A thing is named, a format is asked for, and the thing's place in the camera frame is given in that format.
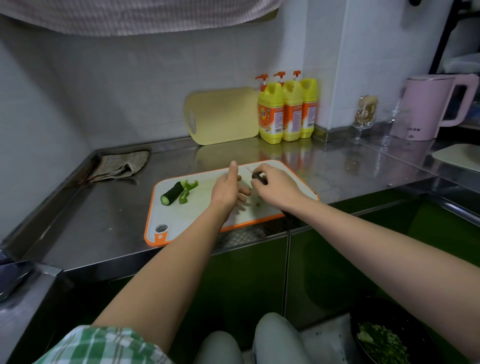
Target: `plaid sleeve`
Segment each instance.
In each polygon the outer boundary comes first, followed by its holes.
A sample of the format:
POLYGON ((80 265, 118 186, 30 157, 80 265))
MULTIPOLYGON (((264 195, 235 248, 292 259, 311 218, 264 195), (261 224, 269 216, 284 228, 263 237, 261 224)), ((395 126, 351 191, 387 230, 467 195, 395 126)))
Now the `plaid sleeve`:
POLYGON ((130 328, 79 326, 34 364, 173 364, 130 328))

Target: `person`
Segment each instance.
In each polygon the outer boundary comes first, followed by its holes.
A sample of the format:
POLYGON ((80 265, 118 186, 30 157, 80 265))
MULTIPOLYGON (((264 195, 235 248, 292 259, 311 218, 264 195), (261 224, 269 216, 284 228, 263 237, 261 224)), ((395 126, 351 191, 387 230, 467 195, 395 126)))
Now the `person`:
MULTIPOLYGON (((408 236, 354 217, 304 195, 284 171, 268 164, 263 185, 252 186, 265 202, 317 230, 351 263, 414 316, 469 359, 480 360, 480 268, 408 236)), ((91 326, 74 329, 37 363, 171 363, 172 341, 192 302, 220 228, 250 190, 238 166, 218 179, 209 207, 162 249, 119 292, 91 326)), ((298 333, 277 314, 259 322, 253 342, 257 364, 310 363, 298 333)), ((195 359, 240 364, 228 333, 215 332, 195 359)))

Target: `folded cloth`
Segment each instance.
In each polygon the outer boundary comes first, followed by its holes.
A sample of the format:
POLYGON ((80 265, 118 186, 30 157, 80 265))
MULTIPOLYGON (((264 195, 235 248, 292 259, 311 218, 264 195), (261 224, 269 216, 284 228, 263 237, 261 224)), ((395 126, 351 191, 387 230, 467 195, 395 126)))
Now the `folded cloth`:
POLYGON ((88 177, 89 182, 106 180, 109 178, 130 177, 145 165, 148 152, 134 152, 103 156, 100 165, 88 177))
POLYGON ((248 22, 284 0, 0 0, 0 13, 60 33, 131 36, 248 22))

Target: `pink kettle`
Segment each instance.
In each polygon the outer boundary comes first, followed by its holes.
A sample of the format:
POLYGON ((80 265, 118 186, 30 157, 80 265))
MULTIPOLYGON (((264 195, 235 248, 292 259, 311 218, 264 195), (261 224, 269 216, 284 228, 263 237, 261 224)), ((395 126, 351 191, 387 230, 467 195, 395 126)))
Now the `pink kettle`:
POLYGON ((402 120, 392 126, 391 135, 407 140, 431 140, 437 137, 441 126, 459 125, 467 114, 479 85, 476 74, 428 74, 408 78, 400 102, 408 110, 402 120), (456 119, 443 120, 456 85, 465 85, 456 119))

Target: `floor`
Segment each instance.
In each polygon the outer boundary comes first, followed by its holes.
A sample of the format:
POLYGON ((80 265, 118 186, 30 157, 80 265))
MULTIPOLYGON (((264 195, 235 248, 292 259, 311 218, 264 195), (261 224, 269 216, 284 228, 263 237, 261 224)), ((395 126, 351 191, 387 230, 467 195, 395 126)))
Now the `floor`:
MULTIPOLYGON (((364 364, 350 334, 345 314, 300 332, 312 364, 364 364)), ((254 364, 252 351, 243 352, 245 364, 254 364)))

